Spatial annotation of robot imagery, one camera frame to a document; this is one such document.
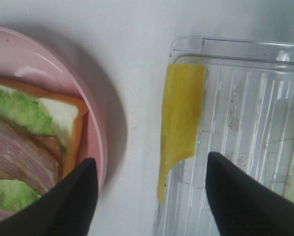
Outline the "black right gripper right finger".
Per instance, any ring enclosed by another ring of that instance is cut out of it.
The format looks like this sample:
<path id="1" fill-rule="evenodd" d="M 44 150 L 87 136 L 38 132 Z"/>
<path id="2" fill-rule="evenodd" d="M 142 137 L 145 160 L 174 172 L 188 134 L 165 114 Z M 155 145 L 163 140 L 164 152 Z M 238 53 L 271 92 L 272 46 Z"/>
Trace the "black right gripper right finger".
<path id="1" fill-rule="evenodd" d="M 294 203 L 210 152 L 206 195 L 222 236 L 294 236 Z"/>

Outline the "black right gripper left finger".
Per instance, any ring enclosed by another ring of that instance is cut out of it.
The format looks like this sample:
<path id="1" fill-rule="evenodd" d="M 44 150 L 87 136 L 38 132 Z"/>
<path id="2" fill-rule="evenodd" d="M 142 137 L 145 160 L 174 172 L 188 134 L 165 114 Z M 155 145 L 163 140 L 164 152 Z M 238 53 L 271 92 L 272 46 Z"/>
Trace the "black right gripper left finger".
<path id="1" fill-rule="evenodd" d="M 96 162 L 86 158 L 34 204 L 0 222 L 0 236 L 86 236 L 97 199 Z"/>

